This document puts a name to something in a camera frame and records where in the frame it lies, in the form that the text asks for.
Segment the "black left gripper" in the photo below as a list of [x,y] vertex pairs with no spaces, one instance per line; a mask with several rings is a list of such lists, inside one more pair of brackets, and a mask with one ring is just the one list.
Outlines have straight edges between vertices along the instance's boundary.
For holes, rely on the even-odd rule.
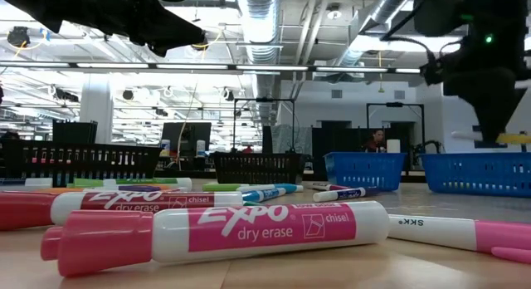
[[167,10],[159,0],[41,0],[41,23],[59,32],[64,21],[119,34],[157,56],[204,43],[205,32]]

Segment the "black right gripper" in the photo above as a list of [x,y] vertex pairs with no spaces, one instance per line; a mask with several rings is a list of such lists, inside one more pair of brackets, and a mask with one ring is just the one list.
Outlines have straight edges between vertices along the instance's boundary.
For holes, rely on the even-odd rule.
[[482,140],[496,142],[505,132],[521,95],[515,82],[529,78],[524,64],[524,32],[472,33],[453,43],[450,53],[428,54],[421,76],[429,85],[442,84],[475,109]]

